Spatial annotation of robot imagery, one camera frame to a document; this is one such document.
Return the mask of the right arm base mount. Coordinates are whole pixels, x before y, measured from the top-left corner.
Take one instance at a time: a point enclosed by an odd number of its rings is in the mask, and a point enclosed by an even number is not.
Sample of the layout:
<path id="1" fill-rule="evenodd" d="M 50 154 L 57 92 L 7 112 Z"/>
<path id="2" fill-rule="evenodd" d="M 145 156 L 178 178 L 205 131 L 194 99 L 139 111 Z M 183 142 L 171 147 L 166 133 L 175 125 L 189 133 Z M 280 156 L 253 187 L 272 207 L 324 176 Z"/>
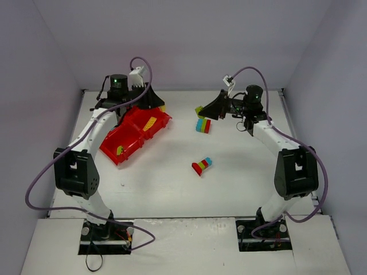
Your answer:
<path id="1" fill-rule="evenodd" d="M 236 220 L 239 252 L 277 252 L 292 250 L 290 235 L 284 219 L 251 234 L 260 224 L 255 220 Z"/>

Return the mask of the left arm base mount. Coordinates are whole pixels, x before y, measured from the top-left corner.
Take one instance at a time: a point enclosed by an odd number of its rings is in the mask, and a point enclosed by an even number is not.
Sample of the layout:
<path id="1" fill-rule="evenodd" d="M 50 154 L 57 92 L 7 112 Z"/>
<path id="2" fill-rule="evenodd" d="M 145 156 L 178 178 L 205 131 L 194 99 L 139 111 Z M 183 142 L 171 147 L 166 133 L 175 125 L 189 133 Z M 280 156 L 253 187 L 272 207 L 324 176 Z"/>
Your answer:
<path id="1" fill-rule="evenodd" d="M 133 223 L 96 226 L 84 220 L 80 234 L 78 255 L 130 255 Z"/>

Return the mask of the green curved lego piece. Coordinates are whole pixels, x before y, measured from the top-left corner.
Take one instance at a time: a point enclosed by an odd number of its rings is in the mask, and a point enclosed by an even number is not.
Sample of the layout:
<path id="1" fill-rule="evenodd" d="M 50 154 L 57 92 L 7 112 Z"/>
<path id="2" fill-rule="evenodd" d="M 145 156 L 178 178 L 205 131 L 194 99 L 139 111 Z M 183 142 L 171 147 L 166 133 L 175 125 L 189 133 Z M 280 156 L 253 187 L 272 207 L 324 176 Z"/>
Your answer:
<path id="1" fill-rule="evenodd" d="M 123 146 L 118 146 L 116 149 L 116 156 L 120 156 L 124 151 Z"/>

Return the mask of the lime green lego brick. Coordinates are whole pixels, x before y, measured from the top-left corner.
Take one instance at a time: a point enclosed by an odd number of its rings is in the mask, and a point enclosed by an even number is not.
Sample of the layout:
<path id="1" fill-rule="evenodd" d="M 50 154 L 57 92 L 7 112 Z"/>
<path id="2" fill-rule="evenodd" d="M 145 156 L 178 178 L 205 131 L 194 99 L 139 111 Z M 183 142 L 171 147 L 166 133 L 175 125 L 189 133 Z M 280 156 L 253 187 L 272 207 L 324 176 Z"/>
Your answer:
<path id="1" fill-rule="evenodd" d="M 199 113 L 201 112 L 202 109 L 203 109 L 203 106 L 198 106 L 197 108 L 195 108 L 195 112 L 197 116 L 200 116 Z"/>

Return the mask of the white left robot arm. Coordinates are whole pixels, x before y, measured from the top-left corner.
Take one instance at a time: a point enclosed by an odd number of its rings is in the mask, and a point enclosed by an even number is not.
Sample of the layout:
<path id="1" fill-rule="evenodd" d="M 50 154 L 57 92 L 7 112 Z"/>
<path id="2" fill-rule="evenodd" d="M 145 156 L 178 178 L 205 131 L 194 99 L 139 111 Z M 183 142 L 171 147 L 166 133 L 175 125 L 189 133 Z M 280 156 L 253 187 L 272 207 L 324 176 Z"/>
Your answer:
<path id="1" fill-rule="evenodd" d="M 110 89 L 107 98 L 97 98 L 92 116 L 78 135 L 65 149 L 54 152 L 56 187 L 74 198 L 86 213 L 87 221 L 104 226 L 114 220 L 112 211 L 104 204 L 99 192 L 99 173 L 95 165 L 97 151 L 107 134 L 124 120 L 132 106 L 142 110 L 164 106 L 149 82 L 141 73 L 133 70 L 129 75 L 109 76 Z"/>

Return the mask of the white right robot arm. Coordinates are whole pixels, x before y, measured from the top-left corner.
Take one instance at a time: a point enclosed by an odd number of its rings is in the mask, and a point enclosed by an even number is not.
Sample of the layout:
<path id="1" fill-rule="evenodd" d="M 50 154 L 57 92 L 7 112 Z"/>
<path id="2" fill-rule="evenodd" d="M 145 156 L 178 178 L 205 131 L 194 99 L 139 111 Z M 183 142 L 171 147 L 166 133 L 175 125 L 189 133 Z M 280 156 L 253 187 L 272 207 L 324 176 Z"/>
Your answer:
<path id="1" fill-rule="evenodd" d="M 261 103 L 262 94 L 263 89 L 257 85 L 247 86 L 241 100 L 221 90 L 215 100 L 198 112 L 199 116 L 213 120 L 224 119 L 228 113 L 243 118 L 245 132 L 262 142 L 276 157 L 275 191 L 256 213 L 261 225 L 281 217 L 319 186 L 317 160 L 304 146 L 273 129 Z"/>

